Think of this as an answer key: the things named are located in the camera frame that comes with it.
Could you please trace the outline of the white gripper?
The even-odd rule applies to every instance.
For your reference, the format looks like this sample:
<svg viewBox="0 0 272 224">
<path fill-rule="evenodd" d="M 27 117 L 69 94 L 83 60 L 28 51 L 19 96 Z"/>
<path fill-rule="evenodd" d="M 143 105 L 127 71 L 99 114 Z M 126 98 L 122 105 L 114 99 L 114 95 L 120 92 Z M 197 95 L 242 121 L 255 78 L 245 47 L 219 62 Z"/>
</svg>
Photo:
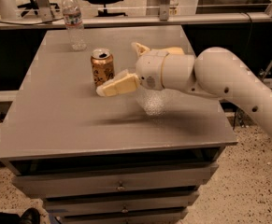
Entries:
<svg viewBox="0 0 272 224">
<path fill-rule="evenodd" d="M 140 84 L 149 90 L 162 90 L 162 66 L 168 55 L 164 50 L 150 50 L 138 42 L 131 44 L 138 58 L 136 73 L 123 70 L 114 78 L 96 88 L 101 97 L 111 97 L 136 91 Z"/>
</svg>

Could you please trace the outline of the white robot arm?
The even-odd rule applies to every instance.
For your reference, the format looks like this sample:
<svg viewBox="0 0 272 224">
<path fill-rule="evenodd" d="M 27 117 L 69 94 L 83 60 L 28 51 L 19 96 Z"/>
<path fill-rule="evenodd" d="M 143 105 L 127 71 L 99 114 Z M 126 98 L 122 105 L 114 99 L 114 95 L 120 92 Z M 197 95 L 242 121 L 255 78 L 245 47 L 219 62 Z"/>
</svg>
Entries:
<svg viewBox="0 0 272 224">
<path fill-rule="evenodd" d="M 219 47 L 189 55 L 178 47 L 149 49 L 137 42 L 136 71 L 124 70 L 96 88 L 100 96 L 116 96 L 139 87 L 170 89 L 202 97 L 222 98 L 243 110 L 272 138 L 272 90 L 233 52 Z"/>
</svg>

